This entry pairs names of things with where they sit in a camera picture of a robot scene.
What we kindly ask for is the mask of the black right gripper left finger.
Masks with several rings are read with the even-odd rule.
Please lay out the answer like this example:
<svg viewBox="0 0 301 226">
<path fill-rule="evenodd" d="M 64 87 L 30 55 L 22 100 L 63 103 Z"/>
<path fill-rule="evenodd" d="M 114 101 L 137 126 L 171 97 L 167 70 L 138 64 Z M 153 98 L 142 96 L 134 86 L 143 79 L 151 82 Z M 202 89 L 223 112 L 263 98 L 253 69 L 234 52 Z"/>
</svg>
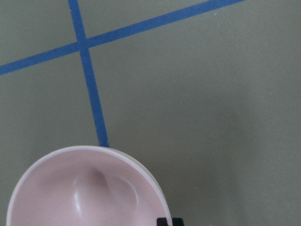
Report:
<svg viewBox="0 0 301 226">
<path fill-rule="evenodd" d="M 167 226 L 166 218 L 157 218 L 157 226 Z"/>
</svg>

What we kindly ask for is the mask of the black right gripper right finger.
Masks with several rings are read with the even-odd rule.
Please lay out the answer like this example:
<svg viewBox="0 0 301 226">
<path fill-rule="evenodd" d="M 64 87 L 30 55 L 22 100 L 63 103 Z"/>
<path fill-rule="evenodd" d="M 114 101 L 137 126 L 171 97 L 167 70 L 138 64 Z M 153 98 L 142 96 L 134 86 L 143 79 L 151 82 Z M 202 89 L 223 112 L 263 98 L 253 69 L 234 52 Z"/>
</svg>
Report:
<svg viewBox="0 0 301 226">
<path fill-rule="evenodd" d="M 184 221 L 182 218 L 172 218 L 173 226 L 184 226 Z"/>
</svg>

